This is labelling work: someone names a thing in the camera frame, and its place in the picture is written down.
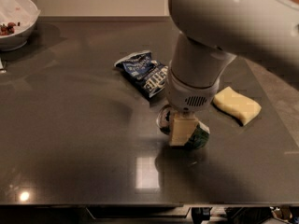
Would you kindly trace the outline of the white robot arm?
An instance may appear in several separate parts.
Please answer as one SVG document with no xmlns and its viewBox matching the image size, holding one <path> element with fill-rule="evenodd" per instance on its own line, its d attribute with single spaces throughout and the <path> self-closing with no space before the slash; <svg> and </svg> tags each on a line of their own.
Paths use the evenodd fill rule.
<svg viewBox="0 0 299 224">
<path fill-rule="evenodd" d="M 258 103 L 219 88 L 224 69 L 240 56 L 295 81 L 299 64 L 298 6 L 290 0 L 169 0 L 179 29 L 165 80 L 170 104 L 169 143 L 202 147 L 209 129 L 195 116 L 215 104 L 247 124 Z"/>
</svg>

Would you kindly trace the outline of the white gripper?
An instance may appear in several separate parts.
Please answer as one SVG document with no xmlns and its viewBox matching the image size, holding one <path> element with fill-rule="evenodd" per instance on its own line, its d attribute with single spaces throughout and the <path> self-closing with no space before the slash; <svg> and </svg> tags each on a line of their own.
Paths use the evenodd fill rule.
<svg viewBox="0 0 299 224">
<path fill-rule="evenodd" d="M 212 102 L 220 80 L 207 88 L 195 88 L 184 84 L 169 70 L 165 79 L 165 95 L 175 112 L 170 122 L 169 143 L 172 147 L 183 147 L 192 136 L 198 124 L 198 118 L 189 112 L 207 108 Z"/>
</svg>

